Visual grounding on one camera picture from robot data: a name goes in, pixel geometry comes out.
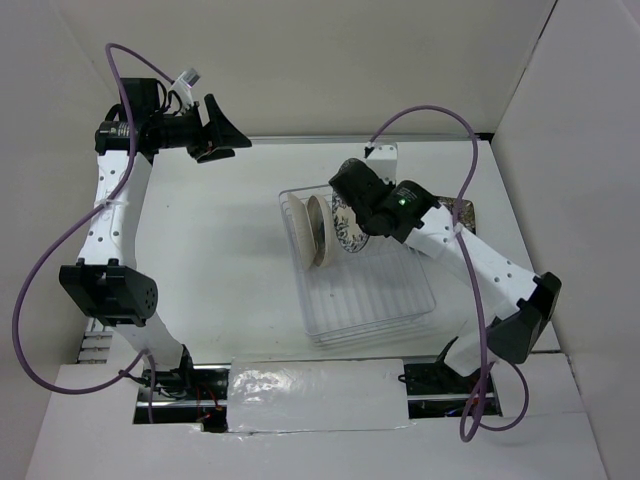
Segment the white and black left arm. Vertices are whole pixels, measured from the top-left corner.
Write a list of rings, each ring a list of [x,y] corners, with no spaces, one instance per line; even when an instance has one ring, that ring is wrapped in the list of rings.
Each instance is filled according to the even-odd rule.
[[[59,282],[80,310],[112,328],[145,358],[156,386],[176,399],[196,390],[197,374],[187,347],[168,331],[157,312],[156,282],[137,269],[135,241],[154,157],[185,148],[199,163],[234,156],[251,141],[224,115],[215,97],[204,98],[209,120],[192,104],[178,115],[157,111],[156,100],[134,110],[134,122],[103,121],[95,135],[99,213],[73,265]]]

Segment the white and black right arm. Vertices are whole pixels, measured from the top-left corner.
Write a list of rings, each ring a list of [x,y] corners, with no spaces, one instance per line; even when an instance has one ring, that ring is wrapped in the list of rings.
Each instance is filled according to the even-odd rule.
[[[497,360],[526,361],[554,313],[562,287],[555,274],[517,265],[455,222],[419,184],[386,183],[361,160],[345,162],[329,184],[364,233],[392,238],[431,258],[480,301],[480,325],[457,336],[441,354],[436,369],[441,388],[460,391],[471,374]]]

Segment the blue and white patterned plate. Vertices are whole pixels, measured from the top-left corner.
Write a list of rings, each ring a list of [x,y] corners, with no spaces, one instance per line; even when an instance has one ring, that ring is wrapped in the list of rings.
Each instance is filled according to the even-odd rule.
[[[369,235],[360,228],[353,209],[335,191],[332,192],[331,211],[339,245],[351,254],[363,250]]]

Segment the orange rimmed petal pattern plate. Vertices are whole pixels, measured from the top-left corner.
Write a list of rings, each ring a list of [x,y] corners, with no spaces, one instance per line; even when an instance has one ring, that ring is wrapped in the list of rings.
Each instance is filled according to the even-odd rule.
[[[306,205],[293,193],[287,194],[302,268],[308,270],[314,262],[316,243]]]

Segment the cream plate with blue centre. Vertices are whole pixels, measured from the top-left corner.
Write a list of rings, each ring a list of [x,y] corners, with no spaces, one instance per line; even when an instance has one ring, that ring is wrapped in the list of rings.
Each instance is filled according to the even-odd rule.
[[[338,240],[331,207],[323,196],[311,195],[307,201],[306,209],[316,245],[313,264],[324,268],[335,260],[338,251]]]

